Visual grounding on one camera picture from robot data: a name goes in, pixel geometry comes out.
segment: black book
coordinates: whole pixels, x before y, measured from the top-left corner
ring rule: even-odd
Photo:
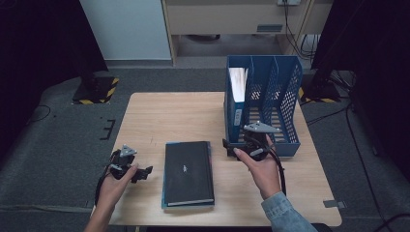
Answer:
[[[214,205],[210,151],[208,141],[166,144],[163,208]]]

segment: human hand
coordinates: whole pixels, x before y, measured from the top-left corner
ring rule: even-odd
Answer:
[[[132,166],[120,180],[115,179],[112,174],[108,174],[102,182],[98,206],[102,205],[106,209],[113,210],[136,169],[137,165]]]
[[[269,138],[268,135],[266,136],[269,145],[272,146],[273,142],[271,138]],[[234,152],[238,159],[248,167],[264,200],[280,192],[278,165],[272,156],[267,156],[262,161],[255,161],[246,152],[240,149],[235,148]]]

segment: black device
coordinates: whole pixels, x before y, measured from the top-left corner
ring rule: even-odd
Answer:
[[[136,150],[125,144],[123,145],[123,148],[121,150],[118,149],[112,153],[110,157],[110,164],[105,167],[104,172],[97,184],[95,196],[96,206],[99,201],[100,189],[102,187],[103,180],[105,179],[105,177],[109,174],[112,174],[112,176],[115,179],[120,180],[131,168],[131,164],[133,162],[133,159],[135,158],[135,154]],[[145,169],[137,168],[135,174],[131,178],[131,182],[136,183],[139,180],[147,180],[147,177],[149,174],[151,174],[152,170],[153,166],[149,166]]]
[[[271,155],[278,165],[281,190],[286,195],[286,184],[283,172],[284,169],[281,165],[280,159],[278,158],[278,154],[273,149],[274,146],[269,145],[266,137],[268,133],[274,132],[281,132],[281,130],[260,122],[256,122],[250,125],[244,125],[245,143],[230,143],[226,139],[223,139],[222,143],[223,147],[227,150],[227,155],[231,157],[236,157],[233,152],[234,148],[243,150],[256,161],[264,160],[268,155]]]

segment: wall outlet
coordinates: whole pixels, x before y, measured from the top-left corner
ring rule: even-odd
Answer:
[[[288,6],[297,6],[301,4],[301,0],[287,0]],[[278,5],[284,5],[283,0],[278,0]]]

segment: jacket sleeve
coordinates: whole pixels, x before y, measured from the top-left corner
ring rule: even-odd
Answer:
[[[316,229],[295,209],[283,194],[278,192],[262,202],[266,217],[271,222],[272,231],[316,231]]]

